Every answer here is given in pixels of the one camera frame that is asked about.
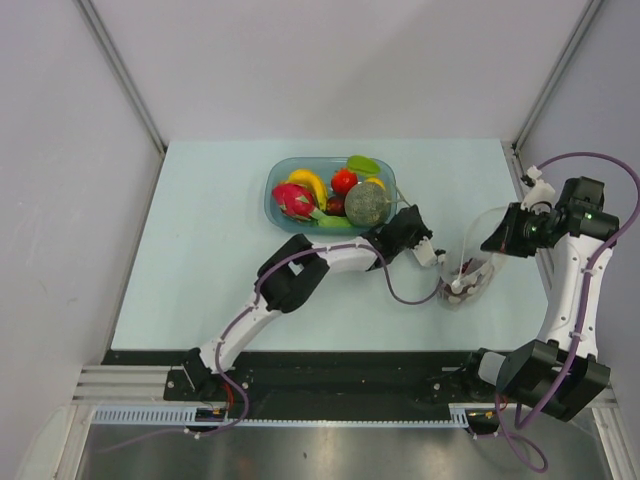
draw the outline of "white wall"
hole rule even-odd
[[[608,2],[566,78],[523,151],[526,165],[564,152],[594,150],[630,163],[640,172],[640,2]],[[617,167],[571,160],[549,167],[556,188],[571,176],[606,183],[607,212],[625,220],[633,209],[633,183]],[[640,445],[640,226],[616,247],[602,287],[598,315],[600,359],[612,367],[612,383],[635,444]]]
[[[160,160],[70,0],[0,4],[0,478],[101,353]]]
[[[95,3],[171,140],[510,140],[586,0]]]

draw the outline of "dragon fruit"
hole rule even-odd
[[[288,217],[309,221],[324,216],[316,207],[313,194],[305,187],[294,183],[282,183],[276,186],[271,194],[282,213]]]

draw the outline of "red fruit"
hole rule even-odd
[[[343,197],[349,193],[353,187],[358,184],[358,176],[343,168],[342,170],[338,170],[336,174],[331,179],[331,188],[338,195],[342,195]]]
[[[334,217],[346,217],[347,214],[344,211],[344,198],[331,197],[327,200],[327,215],[333,215]]]
[[[282,213],[297,220],[311,220],[311,215],[316,210],[313,195],[300,185],[283,183],[275,187],[271,195]]]

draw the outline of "teal plastic container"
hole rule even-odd
[[[267,178],[267,185],[264,191],[264,212],[267,218],[278,227],[291,233],[304,233],[305,235],[351,235],[355,236],[369,230],[362,227],[347,228],[325,228],[314,225],[313,222],[302,222],[288,217],[282,213],[280,207],[276,203],[271,191],[280,183],[285,181],[291,172],[299,168],[308,168],[318,175],[329,190],[329,196],[332,195],[331,178],[333,175],[347,166],[348,157],[293,157],[278,162],[271,169]],[[396,192],[396,176],[389,165],[382,160],[374,158],[373,160],[380,166],[380,173],[376,175],[382,180],[386,186],[387,192],[391,199],[391,210],[387,222],[396,214],[397,209],[397,192]],[[363,181],[365,177],[358,175],[358,181]]]

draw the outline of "banana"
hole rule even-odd
[[[318,208],[322,211],[327,209],[327,199],[329,198],[329,192],[327,186],[322,179],[306,168],[300,168],[291,172],[286,183],[295,183],[308,188],[318,203]]]

